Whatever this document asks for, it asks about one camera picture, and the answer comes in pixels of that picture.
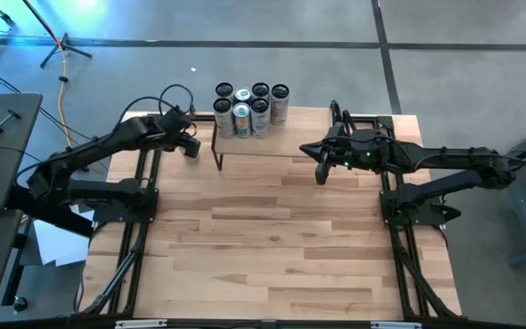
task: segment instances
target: gray concrete floor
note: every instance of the gray concrete floor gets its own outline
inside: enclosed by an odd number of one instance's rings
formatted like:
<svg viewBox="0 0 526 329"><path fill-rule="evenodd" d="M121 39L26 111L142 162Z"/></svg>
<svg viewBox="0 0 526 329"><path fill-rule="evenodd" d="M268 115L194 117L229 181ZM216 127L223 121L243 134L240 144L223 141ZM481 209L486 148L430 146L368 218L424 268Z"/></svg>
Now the gray concrete floor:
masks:
<svg viewBox="0 0 526 329"><path fill-rule="evenodd" d="M40 0L34 5L57 33L73 37L377 41L370 0ZM526 0L382 0L381 8L390 42L526 44ZM21 2L0 0L0 9L16 21L11 34L46 35ZM5 28L1 20L0 28ZM391 112L378 50L84 50L94 58L68 53L64 107L68 124L87 135L107 133L129 101L157 95L175 82L194 92L199 111L210 111L219 81L249 85L263 80L288 84L291 105L327 106L336 99L352 112ZM56 113L60 57L40 69L49 47L0 46L0 51L0 75L21 91L43 94L43 107ZM526 52L396 50L391 57L401 109L418 116L426 146L488 146L506 152L526 136ZM0 86L0 92L7 90ZM175 92L171 101L188 102ZM155 107L146 102L136 109ZM44 158L65 143L62 133L39 117L27 150ZM526 324L526 265L512 269L507 264L525 246L504 192L474 189L448 200L463 211L448 225L447 236L464 314ZM0 321L68 314L78 279L78 264L30 268L20 287L30 308L14 315L0 307Z"/></svg>

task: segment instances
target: white can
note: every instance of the white can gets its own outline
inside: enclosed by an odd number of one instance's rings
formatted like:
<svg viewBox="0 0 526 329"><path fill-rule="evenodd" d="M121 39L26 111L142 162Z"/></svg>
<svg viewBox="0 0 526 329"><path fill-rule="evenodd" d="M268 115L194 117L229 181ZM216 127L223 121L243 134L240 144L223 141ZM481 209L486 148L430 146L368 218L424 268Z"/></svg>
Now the white can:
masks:
<svg viewBox="0 0 526 329"><path fill-rule="evenodd" d="M238 103L233 108L233 115L235 116L235 127L237 127L237 136L240 138L248 138L251 135L251 122L248 105L245 103Z"/></svg>
<svg viewBox="0 0 526 329"><path fill-rule="evenodd" d="M260 98L251 104L251 131L257 138L267 138L269 132L269 103Z"/></svg>
<svg viewBox="0 0 526 329"><path fill-rule="evenodd" d="M285 125L288 119L289 88L278 84L271 89L271 123L273 125Z"/></svg>
<svg viewBox="0 0 526 329"><path fill-rule="evenodd" d="M215 109L216 127L220 137L231 138L235 135L232 104L228 99L219 98L213 104Z"/></svg>

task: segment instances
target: silver can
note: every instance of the silver can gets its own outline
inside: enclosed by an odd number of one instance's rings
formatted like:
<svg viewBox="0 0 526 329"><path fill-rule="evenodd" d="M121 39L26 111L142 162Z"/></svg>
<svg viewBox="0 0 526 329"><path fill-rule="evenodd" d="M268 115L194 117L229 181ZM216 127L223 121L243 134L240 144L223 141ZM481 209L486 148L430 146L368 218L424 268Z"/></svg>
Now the silver can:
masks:
<svg viewBox="0 0 526 329"><path fill-rule="evenodd" d="M222 138L231 138L235 135L232 107L231 102L224 98L216 100L213 104L216 128Z"/></svg>
<svg viewBox="0 0 526 329"><path fill-rule="evenodd" d="M278 84L271 89L271 124L282 126L288 119L289 88Z"/></svg>
<svg viewBox="0 0 526 329"><path fill-rule="evenodd" d="M253 93L251 93L251 90L249 90L249 88L241 88L235 92L235 104L244 102L246 105L250 106L252 100Z"/></svg>
<svg viewBox="0 0 526 329"><path fill-rule="evenodd" d="M257 98L262 98L269 102L269 86L267 83L259 82L254 84L251 92L253 93L253 101Z"/></svg>
<svg viewBox="0 0 526 329"><path fill-rule="evenodd" d="M248 105L245 103L238 103L233 108L233 115L235 116L235 127L237 127L237 136L240 138L248 138L251 135L250 113Z"/></svg>
<svg viewBox="0 0 526 329"><path fill-rule="evenodd" d="M254 99L251 104L251 131L257 138L267 138L269 132L269 103L264 99Z"/></svg>
<svg viewBox="0 0 526 329"><path fill-rule="evenodd" d="M229 101L233 101L235 97L233 95L233 85L228 82L221 82L216 85L215 93L218 98L226 98Z"/></svg>

